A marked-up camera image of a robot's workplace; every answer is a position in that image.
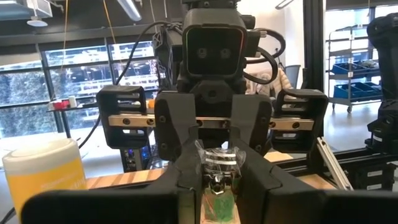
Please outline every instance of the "wooden table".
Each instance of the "wooden table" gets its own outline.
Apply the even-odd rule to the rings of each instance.
[[[269,152],[266,154],[265,158],[271,162],[293,159],[290,155],[280,152]],[[86,184],[88,189],[97,189],[124,184],[140,184],[158,179],[164,171],[165,169],[153,169],[128,172],[125,174],[107,175],[103,177],[94,177],[87,179]],[[302,176],[299,177],[299,179],[317,189],[334,189],[334,186],[316,174]]]

